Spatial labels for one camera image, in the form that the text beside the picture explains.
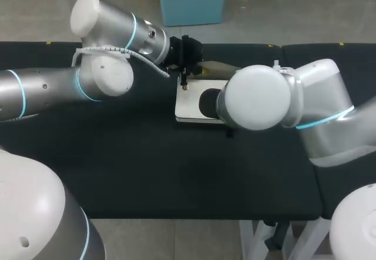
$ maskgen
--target cable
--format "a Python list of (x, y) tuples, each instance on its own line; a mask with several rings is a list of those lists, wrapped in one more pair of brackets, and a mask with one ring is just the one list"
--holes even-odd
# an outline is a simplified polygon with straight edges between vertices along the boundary
[(94, 53), (90, 53), (89, 51), (90, 52), (94, 52), (94, 51), (100, 52), (100, 54), (105, 54), (106, 56), (111, 56), (111, 57), (114, 57), (114, 58), (124, 58), (124, 57), (123, 56), (117, 56), (117, 55), (114, 55), (114, 54), (109, 54), (109, 53), (106, 53), (106, 52), (120, 52), (120, 53), (129, 54), (129, 55), (131, 55), (131, 56), (133, 56), (133, 57), (141, 60), (142, 62), (148, 64), (155, 71), (157, 71), (159, 74), (161, 74), (161, 76), (163, 76), (165, 78), (169, 78), (170, 77), (170, 75), (168, 73), (166, 73), (162, 69), (158, 68), (158, 66), (155, 65), (152, 61), (146, 59), (144, 56), (138, 54), (137, 52), (129, 50), (129, 49), (125, 49), (125, 48), (115, 47), (115, 46), (78, 48), (78, 49), (76, 49), (76, 53), (73, 56), (72, 66), (76, 65), (76, 61), (77, 61), (78, 55), (80, 55), (80, 54), (94, 54)]

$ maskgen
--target concrete floor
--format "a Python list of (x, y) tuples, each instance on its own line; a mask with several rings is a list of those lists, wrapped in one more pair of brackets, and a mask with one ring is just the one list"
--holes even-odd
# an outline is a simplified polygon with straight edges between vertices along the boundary
[[(0, 41), (79, 41), (69, 27), (75, 1), (0, 0)], [(158, 0), (108, 1), (162, 25)], [(226, 0), (222, 24), (166, 30), (204, 43), (376, 42), (375, 22), (375, 0)], [(93, 221), (109, 260), (241, 259), (236, 221)]]

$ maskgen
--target black object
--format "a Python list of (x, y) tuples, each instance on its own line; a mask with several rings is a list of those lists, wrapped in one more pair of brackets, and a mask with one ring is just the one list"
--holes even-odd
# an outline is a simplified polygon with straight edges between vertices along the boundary
[[(287, 66), (298, 68), (330, 58), (338, 65), (355, 107), (376, 95), (376, 44), (308, 44), (283, 47)], [(376, 153), (344, 165), (315, 167), (323, 200), (323, 218), (331, 219), (338, 204), (352, 191), (376, 183)]]
[(219, 119), (217, 114), (216, 102), (218, 94), (221, 92), (220, 89), (210, 88), (205, 90), (199, 101), (199, 108), (201, 113), (208, 118)]
[[(70, 66), (80, 44), (0, 42), (0, 70)], [(279, 47), (204, 45), (207, 60), (244, 67), (284, 65)], [(0, 124), (0, 145), (55, 171), (90, 218), (315, 220), (314, 167), (296, 131), (195, 124), (174, 115), (170, 79), (131, 60), (134, 84), (120, 98), (62, 105)]]
[(269, 251), (281, 250), (290, 222), (278, 222), (274, 235), (264, 241)]
[(162, 65), (170, 67), (170, 71), (180, 73), (180, 85), (187, 85), (187, 76), (191, 73), (200, 74), (201, 68), (197, 63), (203, 59), (203, 45), (201, 42), (183, 35), (182, 38), (175, 36), (170, 38), (170, 49)]

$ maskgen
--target blue plastic bin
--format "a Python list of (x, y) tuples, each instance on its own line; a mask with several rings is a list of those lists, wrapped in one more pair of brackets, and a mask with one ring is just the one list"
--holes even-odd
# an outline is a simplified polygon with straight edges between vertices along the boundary
[(165, 26), (216, 24), (222, 21), (224, 0), (160, 0)]

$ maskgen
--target white table leg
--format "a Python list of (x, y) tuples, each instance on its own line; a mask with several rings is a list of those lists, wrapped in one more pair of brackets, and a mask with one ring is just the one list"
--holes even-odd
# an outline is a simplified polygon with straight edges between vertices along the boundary
[(269, 250), (264, 241), (273, 236), (275, 230), (276, 227), (267, 226), (263, 221), (259, 221), (249, 253), (244, 260), (265, 260)]
[(293, 227), (290, 224), (286, 233), (286, 237), (283, 242), (283, 246), (282, 246), (283, 260), (288, 260), (288, 257), (291, 255), (294, 249), (294, 246), (295, 246), (295, 238), (293, 234)]
[(330, 220), (321, 217), (310, 221), (301, 233), (288, 260), (311, 260), (317, 248), (329, 233)]

